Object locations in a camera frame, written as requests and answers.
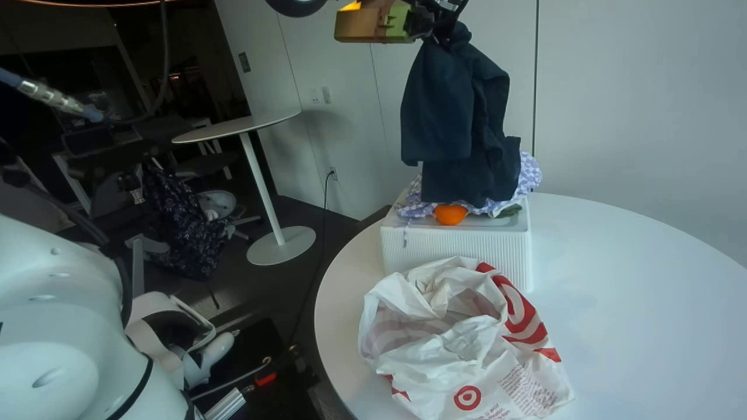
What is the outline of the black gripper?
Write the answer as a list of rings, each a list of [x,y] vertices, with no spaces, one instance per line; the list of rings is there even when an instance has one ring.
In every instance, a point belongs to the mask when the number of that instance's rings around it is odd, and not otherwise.
[[[407,34],[447,34],[456,24],[456,17],[468,0],[405,0],[410,5],[405,14]]]

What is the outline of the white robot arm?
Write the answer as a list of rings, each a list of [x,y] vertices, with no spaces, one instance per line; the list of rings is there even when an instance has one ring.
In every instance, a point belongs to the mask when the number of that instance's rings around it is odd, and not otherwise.
[[[0,217],[0,420],[231,420],[210,383],[231,332],[173,294],[134,297],[118,262]]]

